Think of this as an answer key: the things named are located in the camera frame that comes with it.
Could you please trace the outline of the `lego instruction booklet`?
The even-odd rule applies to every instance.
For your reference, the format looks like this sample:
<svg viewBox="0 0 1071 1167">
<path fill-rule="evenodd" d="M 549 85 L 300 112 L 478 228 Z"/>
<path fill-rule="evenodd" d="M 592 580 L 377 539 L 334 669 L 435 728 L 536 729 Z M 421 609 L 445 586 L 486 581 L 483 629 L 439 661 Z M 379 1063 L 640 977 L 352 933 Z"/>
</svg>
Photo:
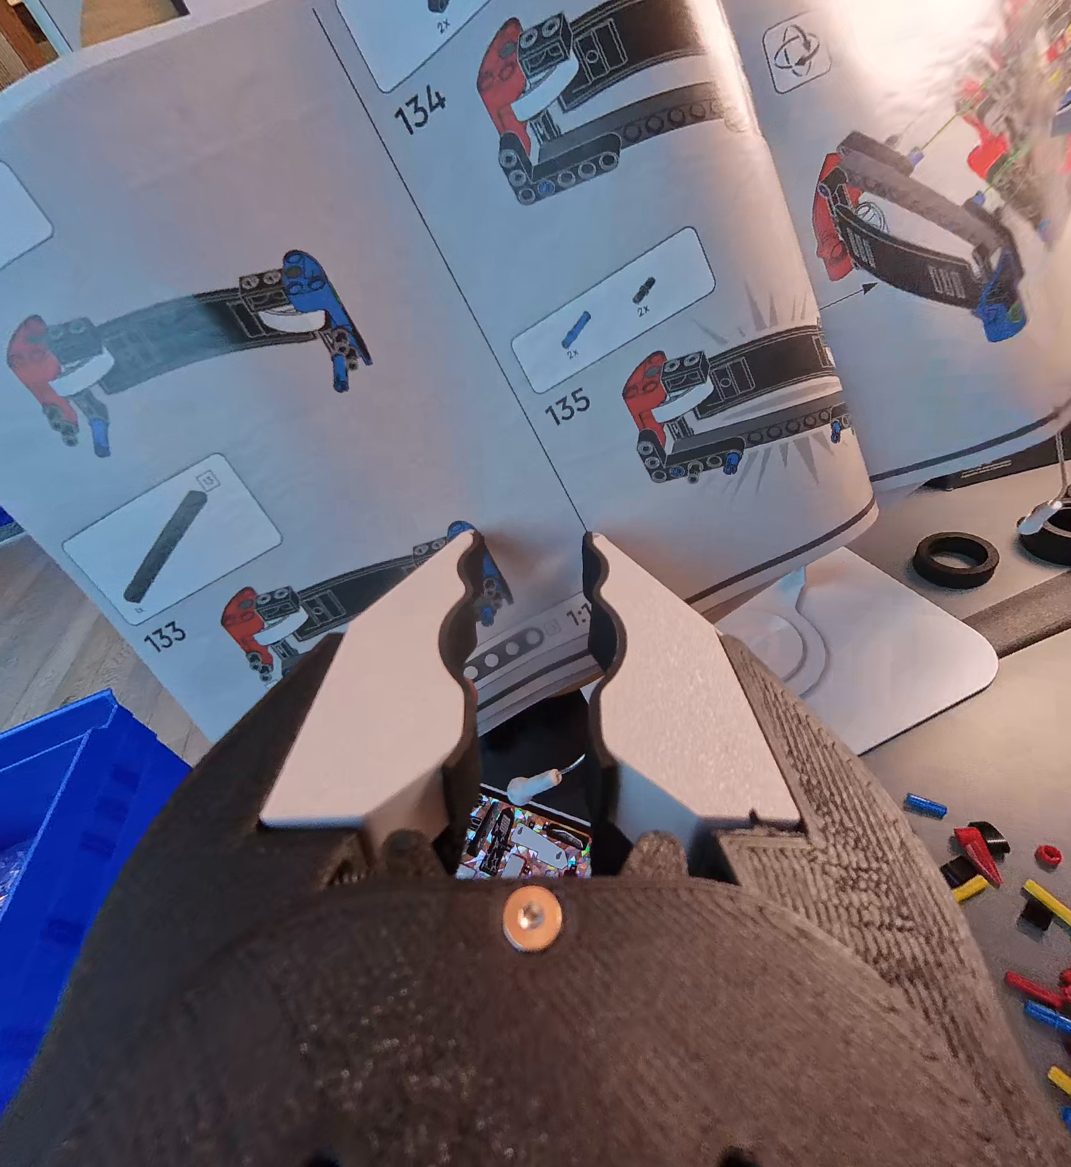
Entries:
<svg viewBox="0 0 1071 1167">
<path fill-rule="evenodd" d="M 1071 418 L 1071 3 L 207 3 L 0 96 L 0 506 L 218 738 L 450 538 L 491 725 Z"/>
</svg>

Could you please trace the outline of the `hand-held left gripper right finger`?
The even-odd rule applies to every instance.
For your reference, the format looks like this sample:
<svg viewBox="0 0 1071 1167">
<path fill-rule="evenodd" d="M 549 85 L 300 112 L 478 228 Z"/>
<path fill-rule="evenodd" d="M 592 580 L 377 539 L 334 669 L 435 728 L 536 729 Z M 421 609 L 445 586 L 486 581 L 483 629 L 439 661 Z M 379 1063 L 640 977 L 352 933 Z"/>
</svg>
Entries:
<svg viewBox="0 0 1071 1167">
<path fill-rule="evenodd" d="M 600 873 L 648 832 L 698 868 L 719 831 L 799 832 L 802 818 L 717 629 L 607 536 L 587 533 L 586 803 Z"/>
</svg>

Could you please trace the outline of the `pile of small lego pieces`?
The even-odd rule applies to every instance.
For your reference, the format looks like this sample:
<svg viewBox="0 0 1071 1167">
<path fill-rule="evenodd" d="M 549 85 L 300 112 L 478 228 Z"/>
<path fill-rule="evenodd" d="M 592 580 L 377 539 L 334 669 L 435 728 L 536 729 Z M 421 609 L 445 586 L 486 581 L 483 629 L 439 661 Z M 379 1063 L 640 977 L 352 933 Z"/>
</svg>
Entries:
<svg viewBox="0 0 1071 1167">
<path fill-rule="evenodd" d="M 943 858 L 1039 1101 L 1071 1144 L 1071 835 L 1063 824 L 963 820 L 954 796 L 905 796 L 904 809 Z"/>
</svg>

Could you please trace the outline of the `blue plastic bin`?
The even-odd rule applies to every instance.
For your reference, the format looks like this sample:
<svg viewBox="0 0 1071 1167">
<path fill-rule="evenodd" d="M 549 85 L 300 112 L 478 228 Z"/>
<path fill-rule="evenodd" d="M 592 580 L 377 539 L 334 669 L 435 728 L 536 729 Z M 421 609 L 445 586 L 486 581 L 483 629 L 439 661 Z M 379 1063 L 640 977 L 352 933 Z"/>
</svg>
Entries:
<svg viewBox="0 0 1071 1167">
<path fill-rule="evenodd" d="M 119 869 L 189 771 L 110 690 L 0 733 L 0 1115 Z"/>
</svg>

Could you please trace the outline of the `white book stand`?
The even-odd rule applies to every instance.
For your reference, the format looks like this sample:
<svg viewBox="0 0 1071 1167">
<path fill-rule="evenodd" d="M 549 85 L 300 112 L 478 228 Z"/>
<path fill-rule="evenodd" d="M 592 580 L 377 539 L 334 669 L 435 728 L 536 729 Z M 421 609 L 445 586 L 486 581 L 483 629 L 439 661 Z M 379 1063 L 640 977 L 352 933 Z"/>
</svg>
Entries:
<svg viewBox="0 0 1071 1167">
<path fill-rule="evenodd" d="M 1014 525 L 1059 489 L 1058 470 L 942 493 L 923 489 L 884 512 L 861 546 L 833 551 L 731 607 L 718 629 L 741 639 L 857 753 L 984 690 L 996 676 L 971 613 L 1057 573 L 1018 544 Z M 963 589 L 922 578 L 915 547 L 955 529 L 995 547 L 995 573 Z M 873 552 L 868 562 L 860 549 Z"/>
</svg>

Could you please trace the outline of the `lego sticker sheet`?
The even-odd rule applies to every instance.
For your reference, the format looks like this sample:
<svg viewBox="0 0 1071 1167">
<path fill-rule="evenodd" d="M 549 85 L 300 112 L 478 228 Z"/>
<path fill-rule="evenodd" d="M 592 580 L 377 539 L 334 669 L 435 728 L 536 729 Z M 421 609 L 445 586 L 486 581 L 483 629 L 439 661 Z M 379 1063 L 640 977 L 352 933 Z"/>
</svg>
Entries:
<svg viewBox="0 0 1071 1167">
<path fill-rule="evenodd" d="M 483 794 L 471 812 L 455 877 L 463 881 L 586 880 L 592 839 L 579 825 Z"/>
</svg>

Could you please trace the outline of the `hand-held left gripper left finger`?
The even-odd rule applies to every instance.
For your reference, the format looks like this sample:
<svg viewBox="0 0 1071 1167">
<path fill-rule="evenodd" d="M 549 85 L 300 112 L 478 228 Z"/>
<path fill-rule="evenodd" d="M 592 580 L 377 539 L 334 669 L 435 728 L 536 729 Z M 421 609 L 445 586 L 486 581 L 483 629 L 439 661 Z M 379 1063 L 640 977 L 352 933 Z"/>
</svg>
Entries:
<svg viewBox="0 0 1071 1167">
<path fill-rule="evenodd" d="M 260 811 L 273 829 L 345 828 L 368 858 L 396 831 L 454 870 L 479 794 L 476 645 L 480 533 L 454 535 L 342 637 Z"/>
</svg>

